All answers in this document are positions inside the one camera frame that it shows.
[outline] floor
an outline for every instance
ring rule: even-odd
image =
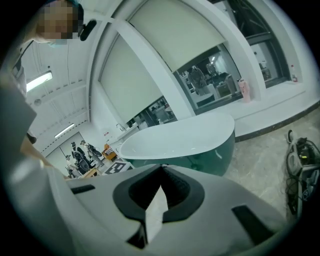
[[[288,130],[320,146],[320,107],[278,130],[236,143],[232,161],[224,175],[265,200],[287,220],[291,219],[285,193]]]

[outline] glass window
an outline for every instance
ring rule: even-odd
[[[131,127],[134,123],[137,123],[139,129],[143,130],[151,126],[167,124],[174,121],[177,121],[175,114],[165,97],[161,97],[132,118],[127,124]]]
[[[223,44],[196,57],[174,75],[196,114],[242,97],[239,71]]]
[[[241,31],[254,52],[267,88],[290,80],[290,71],[281,46],[272,30],[246,0],[208,0]]]
[[[251,45],[251,49],[259,63],[264,81],[269,81],[278,77],[276,65],[271,56],[269,48],[265,42]]]

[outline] ceiling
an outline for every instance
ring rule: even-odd
[[[37,137],[35,147],[40,152],[54,144],[57,141],[55,135],[70,124],[78,126],[88,120],[89,58],[101,19],[113,1],[79,0],[84,8],[84,23],[97,19],[97,25],[86,41],[73,39],[68,45],[57,48],[33,42],[22,57],[27,82],[47,71],[52,72],[51,80],[29,91],[26,96],[27,103],[37,113],[30,130]]]

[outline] dark hair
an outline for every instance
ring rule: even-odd
[[[84,16],[85,16],[85,10],[82,7],[82,5],[79,3],[78,4],[78,21],[84,21]]]
[[[85,10],[82,7],[80,3],[75,3],[73,0],[66,0],[69,4],[72,5],[74,10],[76,10],[77,13],[77,23],[73,25],[73,31],[77,31],[78,27],[82,26],[84,24],[84,16],[85,16]]]

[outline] wooden table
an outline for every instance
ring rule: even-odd
[[[94,167],[91,170],[87,171],[84,175],[82,175],[79,179],[90,178],[94,174],[98,173],[97,169]]]

